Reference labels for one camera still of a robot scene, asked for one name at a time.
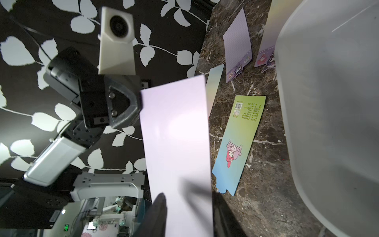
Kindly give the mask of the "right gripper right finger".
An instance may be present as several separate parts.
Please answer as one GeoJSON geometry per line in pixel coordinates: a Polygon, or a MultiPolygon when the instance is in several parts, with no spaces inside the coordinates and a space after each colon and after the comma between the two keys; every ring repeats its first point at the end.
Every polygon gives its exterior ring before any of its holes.
{"type": "Polygon", "coordinates": [[[220,193],[212,193],[214,237],[245,237],[246,234],[220,193]]]}

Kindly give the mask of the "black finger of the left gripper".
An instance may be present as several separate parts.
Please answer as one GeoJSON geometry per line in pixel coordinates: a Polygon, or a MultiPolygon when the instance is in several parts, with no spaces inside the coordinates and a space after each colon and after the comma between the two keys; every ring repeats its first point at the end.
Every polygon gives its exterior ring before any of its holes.
{"type": "Polygon", "coordinates": [[[104,76],[109,125],[121,129],[138,123],[142,109],[138,76],[104,76]]]}

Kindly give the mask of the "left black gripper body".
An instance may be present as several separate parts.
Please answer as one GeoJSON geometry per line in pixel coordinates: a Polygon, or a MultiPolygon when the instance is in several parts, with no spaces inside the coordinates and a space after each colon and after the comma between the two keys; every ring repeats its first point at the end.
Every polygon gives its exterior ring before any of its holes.
{"type": "Polygon", "coordinates": [[[79,79],[80,103],[87,128],[109,125],[104,76],[120,75],[90,75],[79,79]]]}

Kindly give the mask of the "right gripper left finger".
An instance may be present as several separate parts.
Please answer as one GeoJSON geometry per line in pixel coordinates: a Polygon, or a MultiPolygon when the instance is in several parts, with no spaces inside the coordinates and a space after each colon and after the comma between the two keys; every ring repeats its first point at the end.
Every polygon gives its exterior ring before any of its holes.
{"type": "Polygon", "coordinates": [[[165,237],[167,221],[167,202],[160,193],[149,208],[145,218],[133,237],[165,237]]]}

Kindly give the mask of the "lilac white sticker sheet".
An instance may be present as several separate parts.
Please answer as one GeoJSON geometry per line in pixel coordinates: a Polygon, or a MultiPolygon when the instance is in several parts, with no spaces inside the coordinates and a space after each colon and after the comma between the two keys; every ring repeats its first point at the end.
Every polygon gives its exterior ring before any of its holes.
{"type": "Polygon", "coordinates": [[[153,200],[166,200],[165,235],[213,236],[205,77],[152,87],[141,95],[150,191],[153,200]]]}

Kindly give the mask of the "rainbow gradient sticker sheet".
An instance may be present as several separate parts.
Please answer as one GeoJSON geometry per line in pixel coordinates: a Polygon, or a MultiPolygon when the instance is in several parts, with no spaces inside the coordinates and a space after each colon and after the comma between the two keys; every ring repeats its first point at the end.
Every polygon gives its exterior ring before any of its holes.
{"type": "Polygon", "coordinates": [[[224,64],[211,68],[206,82],[207,111],[210,117],[216,93],[224,70],[224,64]]]}

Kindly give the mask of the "green blue sticker sheet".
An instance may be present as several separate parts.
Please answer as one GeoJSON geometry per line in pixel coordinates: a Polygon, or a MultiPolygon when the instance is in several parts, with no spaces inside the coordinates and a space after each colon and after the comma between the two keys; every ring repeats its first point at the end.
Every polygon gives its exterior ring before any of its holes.
{"type": "Polygon", "coordinates": [[[235,195],[265,107],[265,96],[235,97],[212,174],[219,193],[235,195]]]}

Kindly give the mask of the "purple sticker sheet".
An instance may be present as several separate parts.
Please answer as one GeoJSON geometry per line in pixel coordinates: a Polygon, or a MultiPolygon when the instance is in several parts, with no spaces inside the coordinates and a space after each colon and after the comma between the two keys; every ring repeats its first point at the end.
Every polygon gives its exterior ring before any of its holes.
{"type": "Polygon", "coordinates": [[[242,73],[252,60],[252,47],[246,15],[241,9],[223,35],[226,58],[226,82],[242,73]]]}

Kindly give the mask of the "white plastic storage box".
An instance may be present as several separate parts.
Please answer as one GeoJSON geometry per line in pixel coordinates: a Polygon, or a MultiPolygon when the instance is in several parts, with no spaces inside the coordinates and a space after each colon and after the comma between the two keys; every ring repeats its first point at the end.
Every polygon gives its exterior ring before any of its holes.
{"type": "Polygon", "coordinates": [[[378,236],[378,1],[303,1],[275,60],[302,200],[336,236],[378,236]]]}

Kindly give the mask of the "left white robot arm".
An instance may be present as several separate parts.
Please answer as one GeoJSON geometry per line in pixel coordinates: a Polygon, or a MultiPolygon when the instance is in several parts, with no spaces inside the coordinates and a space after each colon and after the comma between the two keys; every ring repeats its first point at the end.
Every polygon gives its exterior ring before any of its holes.
{"type": "Polygon", "coordinates": [[[50,61],[43,76],[80,112],[22,177],[1,180],[3,229],[51,229],[69,203],[144,195],[143,172],[92,174],[73,165],[107,126],[119,129],[138,120],[142,87],[132,49],[101,51],[95,67],[70,47],[50,61]]]}

